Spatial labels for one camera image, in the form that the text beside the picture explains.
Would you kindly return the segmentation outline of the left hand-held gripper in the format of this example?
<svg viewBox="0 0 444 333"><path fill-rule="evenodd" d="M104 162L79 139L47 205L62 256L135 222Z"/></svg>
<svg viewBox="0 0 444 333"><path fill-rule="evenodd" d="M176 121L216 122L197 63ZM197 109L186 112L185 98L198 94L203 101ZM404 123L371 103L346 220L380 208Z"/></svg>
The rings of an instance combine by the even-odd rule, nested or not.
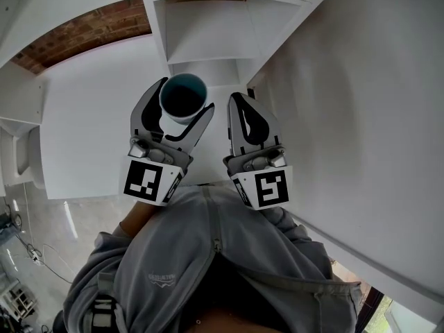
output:
<svg viewBox="0 0 444 333"><path fill-rule="evenodd" d="M157 206L168 205L187 173L192 152L210 123L215 105L204 107L178 136L165 135L160 127L160 91L168 81L149 87L130 116L130 150L122 160L119 190L131 198ZM164 144L159 144L164 136Z"/></svg>

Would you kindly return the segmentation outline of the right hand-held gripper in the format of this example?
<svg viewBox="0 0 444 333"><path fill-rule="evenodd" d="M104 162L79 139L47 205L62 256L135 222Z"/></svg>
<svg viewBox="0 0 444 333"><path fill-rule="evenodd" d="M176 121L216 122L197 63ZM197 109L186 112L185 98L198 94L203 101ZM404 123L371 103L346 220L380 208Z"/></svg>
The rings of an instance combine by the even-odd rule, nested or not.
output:
<svg viewBox="0 0 444 333"><path fill-rule="evenodd" d="M277 119L258 101L238 92L228 101L228 119L232 155L223 163L244 205L264 210L288 203L293 170L279 145Z"/></svg>

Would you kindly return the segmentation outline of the pale cup with teal inside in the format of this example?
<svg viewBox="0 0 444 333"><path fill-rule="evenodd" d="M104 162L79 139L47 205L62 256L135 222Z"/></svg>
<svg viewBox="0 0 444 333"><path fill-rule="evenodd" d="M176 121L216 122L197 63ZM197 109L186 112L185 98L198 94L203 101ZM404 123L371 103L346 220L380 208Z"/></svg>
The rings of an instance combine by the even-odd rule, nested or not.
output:
<svg viewBox="0 0 444 333"><path fill-rule="evenodd" d="M160 107L179 124L189 124L207 103L207 86L194 74L177 74L163 84Z"/></svg>

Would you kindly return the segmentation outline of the person's left forearm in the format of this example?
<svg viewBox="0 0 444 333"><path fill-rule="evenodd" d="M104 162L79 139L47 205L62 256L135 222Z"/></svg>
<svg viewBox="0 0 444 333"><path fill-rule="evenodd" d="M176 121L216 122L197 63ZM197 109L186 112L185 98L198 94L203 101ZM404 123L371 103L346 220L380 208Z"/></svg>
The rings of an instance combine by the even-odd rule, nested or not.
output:
<svg viewBox="0 0 444 333"><path fill-rule="evenodd" d="M161 209L161 206L137 201L119 226L129 237L134 238Z"/></svg>

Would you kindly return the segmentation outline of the white desk with shelves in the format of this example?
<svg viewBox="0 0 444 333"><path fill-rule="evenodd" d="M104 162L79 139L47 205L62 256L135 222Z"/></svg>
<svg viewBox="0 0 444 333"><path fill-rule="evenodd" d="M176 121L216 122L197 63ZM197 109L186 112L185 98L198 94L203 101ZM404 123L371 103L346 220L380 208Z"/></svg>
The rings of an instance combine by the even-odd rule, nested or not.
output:
<svg viewBox="0 0 444 333"><path fill-rule="evenodd" d="M12 57L53 28L123 0L0 0L0 119L40 127L51 199L115 195L130 113L163 76L193 73L214 117L185 184L227 179L225 105L323 0L142 0L152 33L84 53L41 76Z"/></svg>

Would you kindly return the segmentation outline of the person's grey hoodie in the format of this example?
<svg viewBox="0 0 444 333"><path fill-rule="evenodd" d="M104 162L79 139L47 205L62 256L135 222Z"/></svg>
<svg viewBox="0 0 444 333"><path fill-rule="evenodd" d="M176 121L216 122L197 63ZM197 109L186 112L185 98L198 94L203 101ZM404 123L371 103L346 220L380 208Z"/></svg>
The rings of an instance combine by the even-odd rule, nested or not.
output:
<svg viewBox="0 0 444 333"><path fill-rule="evenodd" d="M286 210L248 209L238 193L216 186L179 188L134 238L119 225L101 232L65 300L67 333L284 333L226 309L180 329L217 254L291 333L355 333L360 285L335 276L324 245Z"/></svg>

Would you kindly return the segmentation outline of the person's black undershirt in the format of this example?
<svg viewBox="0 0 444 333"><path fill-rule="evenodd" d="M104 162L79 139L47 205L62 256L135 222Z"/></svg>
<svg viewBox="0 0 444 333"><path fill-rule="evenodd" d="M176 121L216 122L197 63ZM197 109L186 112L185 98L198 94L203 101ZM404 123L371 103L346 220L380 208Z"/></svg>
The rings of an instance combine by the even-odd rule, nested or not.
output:
<svg viewBox="0 0 444 333"><path fill-rule="evenodd" d="M210 309L226 309L253 323L291 333L276 309L220 254L215 255L202 281L183 307L180 329L187 329Z"/></svg>

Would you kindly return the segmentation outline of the black window frame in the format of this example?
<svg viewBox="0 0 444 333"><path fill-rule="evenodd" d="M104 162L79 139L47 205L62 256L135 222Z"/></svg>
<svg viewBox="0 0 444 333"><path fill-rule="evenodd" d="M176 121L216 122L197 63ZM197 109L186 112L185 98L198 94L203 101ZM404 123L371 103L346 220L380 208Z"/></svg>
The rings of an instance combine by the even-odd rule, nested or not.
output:
<svg viewBox="0 0 444 333"><path fill-rule="evenodd" d="M444 317L433 323L374 287L364 298L355 333L444 333Z"/></svg>

